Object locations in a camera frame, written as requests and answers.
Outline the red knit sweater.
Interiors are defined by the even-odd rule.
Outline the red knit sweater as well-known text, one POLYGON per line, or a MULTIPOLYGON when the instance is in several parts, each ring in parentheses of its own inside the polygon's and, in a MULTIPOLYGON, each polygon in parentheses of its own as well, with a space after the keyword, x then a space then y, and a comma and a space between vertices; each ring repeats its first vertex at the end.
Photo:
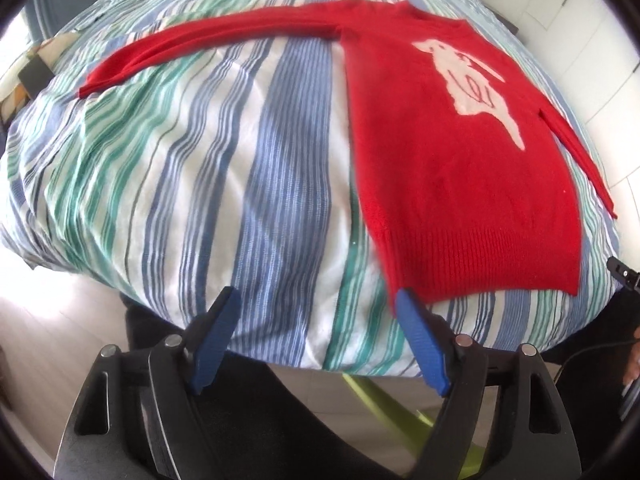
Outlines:
POLYGON ((273 36, 343 49, 357 192, 390 300, 405 289, 427 304, 492 290, 577 294, 582 222, 568 167, 612 209, 608 188, 555 106, 466 21, 405 1, 267 6, 128 44, 78 94, 273 36))

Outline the lime green stool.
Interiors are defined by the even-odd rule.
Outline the lime green stool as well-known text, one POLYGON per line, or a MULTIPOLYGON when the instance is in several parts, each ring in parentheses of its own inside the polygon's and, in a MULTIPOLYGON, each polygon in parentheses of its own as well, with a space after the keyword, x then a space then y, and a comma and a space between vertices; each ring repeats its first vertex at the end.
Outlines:
POLYGON ((342 378, 349 390, 376 421, 412 458, 418 460, 427 440, 434 432, 444 400, 422 386, 418 388, 418 393, 426 393, 427 400, 410 406, 385 387, 387 382, 385 378, 346 373, 342 374, 342 378))

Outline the white wardrobe doors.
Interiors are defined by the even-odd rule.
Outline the white wardrobe doors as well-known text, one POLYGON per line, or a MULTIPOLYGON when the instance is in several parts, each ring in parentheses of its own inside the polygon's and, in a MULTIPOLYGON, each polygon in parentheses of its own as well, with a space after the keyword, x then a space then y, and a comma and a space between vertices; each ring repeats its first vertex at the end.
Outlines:
POLYGON ((639 53, 604 0, 483 0, 587 126, 612 188, 639 192, 639 53))

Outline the dark brown wallet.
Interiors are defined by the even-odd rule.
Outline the dark brown wallet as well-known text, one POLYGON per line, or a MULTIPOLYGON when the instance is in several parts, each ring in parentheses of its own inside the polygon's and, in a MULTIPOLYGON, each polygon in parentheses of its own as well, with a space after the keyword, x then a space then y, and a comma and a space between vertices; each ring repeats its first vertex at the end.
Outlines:
POLYGON ((46 62, 36 54, 18 72, 17 77, 29 99, 33 100, 42 90, 47 88, 54 78, 54 73, 46 62))

